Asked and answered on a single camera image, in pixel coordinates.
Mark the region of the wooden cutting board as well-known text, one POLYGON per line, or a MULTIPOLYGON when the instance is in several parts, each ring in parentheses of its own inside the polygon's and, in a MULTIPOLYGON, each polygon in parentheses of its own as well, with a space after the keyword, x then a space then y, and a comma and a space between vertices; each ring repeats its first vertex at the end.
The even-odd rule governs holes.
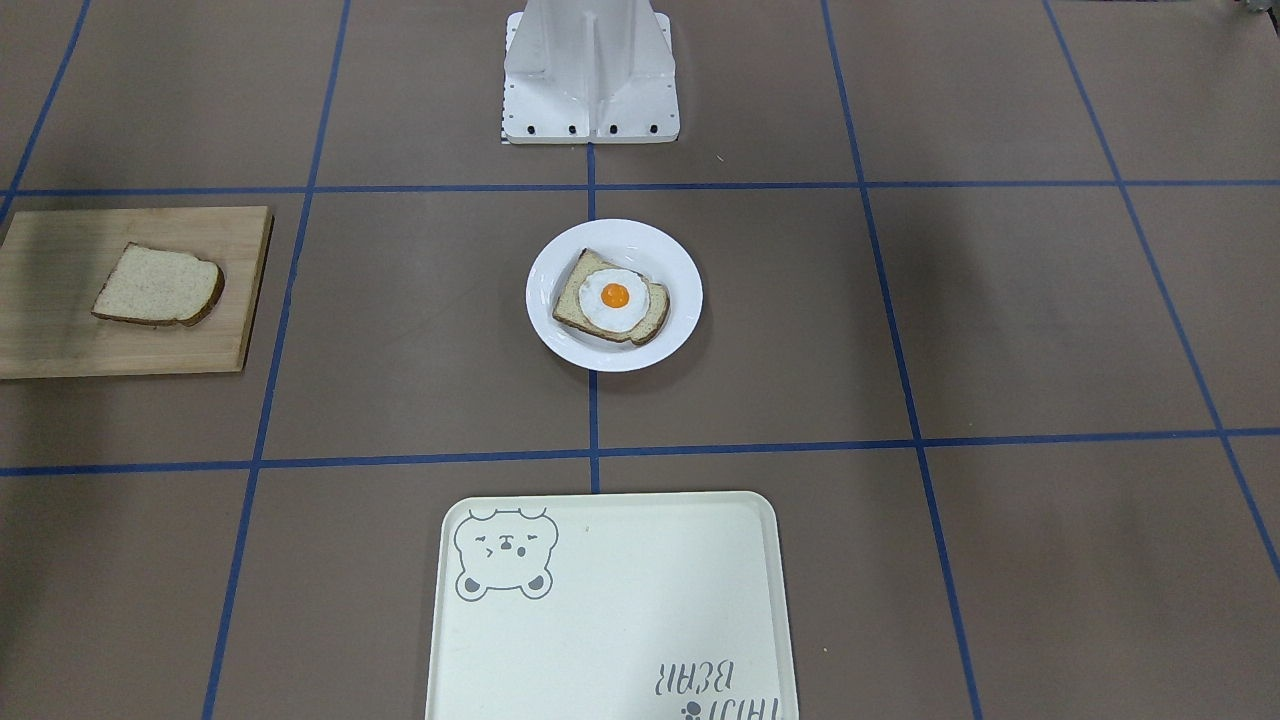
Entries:
POLYGON ((271 228, 266 206, 15 213, 3 241, 3 378, 242 370, 271 228), (131 243, 218 264, 224 286, 210 314, 159 327, 95 316, 131 243))

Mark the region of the white round plate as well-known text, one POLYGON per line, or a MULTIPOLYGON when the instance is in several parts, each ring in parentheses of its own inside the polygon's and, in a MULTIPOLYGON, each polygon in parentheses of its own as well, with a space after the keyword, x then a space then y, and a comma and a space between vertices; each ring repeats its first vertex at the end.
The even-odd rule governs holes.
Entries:
POLYGON ((666 360, 690 338, 701 315, 701 275, 684 246, 663 231, 634 220, 594 220, 562 232, 539 252, 527 273, 525 304, 539 338, 563 360, 594 372, 636 372, 666 360), (585 249, 666 288, 669 311, 654 340, 639 346, 613 342, 553 318, 585 249))

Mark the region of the cream bear serving tray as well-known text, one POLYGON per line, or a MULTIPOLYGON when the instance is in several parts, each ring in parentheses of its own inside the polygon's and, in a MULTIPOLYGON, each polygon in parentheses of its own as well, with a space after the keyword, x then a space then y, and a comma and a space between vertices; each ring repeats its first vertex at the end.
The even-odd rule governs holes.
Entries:
POLYGON ((796 719, 751 491, 472 497, 442 521, 428 719, 796 719))

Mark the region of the bread slice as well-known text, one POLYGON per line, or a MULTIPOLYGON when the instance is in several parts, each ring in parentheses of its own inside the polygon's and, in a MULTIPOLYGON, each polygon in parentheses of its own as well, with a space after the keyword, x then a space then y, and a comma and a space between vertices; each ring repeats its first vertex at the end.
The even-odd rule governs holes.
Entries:
POLYGON ((216 263, 191 252, 129 242, 90 313, 97 319, 137 325, 191 327, 214 310, 225 281, 216 263))
POLYGON ((552 313, 553 319, 572 329, 580 331, 591 337, 609 341, 613 343, 631 343, 635 346, 644 346, 652 342, 666 324, 666 319, 669 311, 669 292, 663 284, 655 283, 646 275, 635 272, 632 269, 628 270, 637 273, 649 284, 650 290, 652 305, 644 322, 626 337, 621 334, 609 334, 594 331, 586 323, 585 318, 582 316, 579 309, 579 301, 576 300, 576 291, 579 290, 580 284, 590 272, 605 268, 628 269, 608 261, 600 254, 590 249, 585 249, 584 251, 581 251, 576 263, 570 269, 570 275, 564 283, 563 290, 559 293, 559 297, 556 300, 556 305, 552 313))

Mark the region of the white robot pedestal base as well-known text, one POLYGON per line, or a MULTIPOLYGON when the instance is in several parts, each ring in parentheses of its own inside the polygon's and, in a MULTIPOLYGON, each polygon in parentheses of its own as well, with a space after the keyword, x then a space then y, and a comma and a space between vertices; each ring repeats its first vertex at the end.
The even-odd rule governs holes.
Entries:
POLYGON ((504 41, 504 142, 678 138, 672 24, 652 3, 529 1, 506 18, 504 41))

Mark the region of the fried egg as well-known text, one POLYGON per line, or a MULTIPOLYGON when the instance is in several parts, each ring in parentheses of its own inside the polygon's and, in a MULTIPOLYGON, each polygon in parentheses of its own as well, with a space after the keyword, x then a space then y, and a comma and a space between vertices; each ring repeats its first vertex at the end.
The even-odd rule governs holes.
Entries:
POLYGON ((623 337, 644 322, 652 305, 649 284, 623 268, 590 272, 576 291, 576 300, 594 331, 623 337))

